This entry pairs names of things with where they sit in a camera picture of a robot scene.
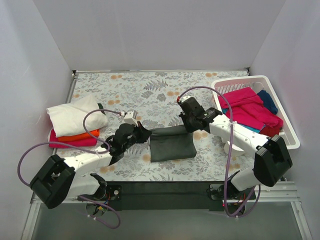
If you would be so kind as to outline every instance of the folded cloth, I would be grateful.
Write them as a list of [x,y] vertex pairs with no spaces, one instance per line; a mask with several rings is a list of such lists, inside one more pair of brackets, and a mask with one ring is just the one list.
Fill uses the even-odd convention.
[[[93,136],[95,137],[99,137],[100,135],[100,130],[93,130],[90,132]],[[89,133],[85,132],[85,133],[81,133],[78,135],[74,135],[74,136],[60,136],[58,137],[58,141],[59,142],[71,142],[71,141],[77,141],[77,140],[81,140],[81,139],[90,139],[92,138],[92,136],[89,135]]]
[[[233,120],[239,124],[258,130],[264,126],[274,129],[282,128],[284,121],[265,108],[264,102],[250,87],[231,91],[223,96],[231,105]],[[226,109],[227,103],[220,96],[218,99],[221,108]],[[225,115],[230,118],[230,111],[228,110]]]
[[[75,147],[91,147],[91,146],[95,146],[97,144],[97,139],[95,139],[93,137],[81,139],[81,140],[76,140],[76,141],[66,141],[66,142],[59,141],[58,138],[56,137],[56,133],[55,133],[54,129],[52,129],[50,132],[49,141],[70,144]],[[57,143],[49,144],[49,147],[50,148],[58,148],[58,149],[68,149],[69,148],[68,146],[60,145]]]
[[[83,120],[87,113],[97,109],[97,105],[93,94],[89,94],[77,101],[47,108],[57,138],[85,133]],[[88,131],[93,131],[105,127],[107,123],[107,117],[97,111],[86,119],[85,126]]]
[[177,159],[194,158],[197,150],[193,134],[185,126],[172,126],[150,130],[151,162],[164,162]]
[[270,112],[272,112],[275,115],[278,113],[278,108],[276,107],[269,93],[267,93],[265,90],[261,90],[257,93],[257,95],[263,101],[264,107],[266,107]]

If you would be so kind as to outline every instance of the patterned table surface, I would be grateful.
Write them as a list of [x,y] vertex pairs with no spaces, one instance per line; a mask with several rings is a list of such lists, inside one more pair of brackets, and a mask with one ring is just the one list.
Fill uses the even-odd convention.
[[[210,86],[214,80],[247,76],[246,71],[218,72],[122,72],[81,73],[75,84],[72,102],[87,94],[110,110],[138,111],[137,119],[146,129],[182,124],[177,96],[193,86]],[[202,106],[211,107],[212,93],[207,89],[189,92]],[[121,117],[107,113],[108,126],[100,131],[101,138],[114,134],[123,123]],[[147,143],[136,144],[114,165],[95,169],[107,181],[221,181],[224,179],[227,155],[221,138],[205,131],[196,131],[193,142],[195,158],[166,162],[150,162]],[[61,157],[80,154],[76,149],[58,149]],[[247,156],[232,157],[229,174],[248,168],[253,159]]]

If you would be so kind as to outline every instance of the blue cloth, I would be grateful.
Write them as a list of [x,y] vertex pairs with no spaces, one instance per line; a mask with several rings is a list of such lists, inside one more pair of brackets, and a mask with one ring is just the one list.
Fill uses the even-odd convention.
[[263,106],[268,109],[271,113],[276,115],[278,113],[278,108],[276,107],[274,101],[272,100],[269,93],[267,93],[265,90],[261,90],[257,95],[261,98],[263,101]]
[[[226,114],[226,112],[228,112],[229,108],[222,108],[222,113],[223,114]],[[255,132],[255,133],[260,133],[260,131],[262,129],[256,129],[256,128],[253,128],[253,127],[250,127],[250,126],[246,126],[246,125],[243,125],[243,124],[240,124],[242,127],[245,127],[247,129],[249,129],[250,131],[252,132]]]

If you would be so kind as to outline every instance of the white plastic basket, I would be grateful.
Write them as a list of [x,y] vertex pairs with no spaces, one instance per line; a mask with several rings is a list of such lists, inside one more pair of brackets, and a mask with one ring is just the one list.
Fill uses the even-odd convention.
[[[266,76],[258,75],[224,78],[214,81],[211,87],[222,94],[226,94],[228,92],[246,87],[251,87],[255,93],[258,93],[261,90],[265,90],[270,94],[275,106],[278,108],[277,116],[283,120],[283,127],[279,135],[283,137],[286,147],[289,150],[297,149],[300,147],[300,141],[296,135],[296,132],[293,129],[287,117],[287,114],[275,93],[274,88],[272,87],[269,79]],[[218,94],[216,94],[215,92],[213,92],[212,104],[216,109],[220,111],[222,110],[218,100]]]

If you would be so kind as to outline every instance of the magenta towel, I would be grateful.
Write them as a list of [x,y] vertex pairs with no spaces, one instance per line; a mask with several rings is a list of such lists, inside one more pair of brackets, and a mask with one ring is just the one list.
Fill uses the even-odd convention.
[[[284,121],[264,107],[264,102],[251,87],[231,91],[223,95],[231,105],[233,120],[239,124],[261,130],[264,125],[271,128],[282,128]],[[227,103],[218,97],[221,108],[227,109]],[[225,113],[230,118],[230,111]]]
[[[91,138],[86,138],[86,139],[81,139],[77,141],[59,141],[58,138],[56,137],[55,131],[52,129],[50,133],[50,142],[60,142],[60,143],[65,143],[65,144],[70,144],[75,147],[92,147],[97,144],[97,139],[94,139],[93,137]],[[68,149],[68,146],[60,145],[60,144],[49,144],[50,148],[58,148],[58,149]]]

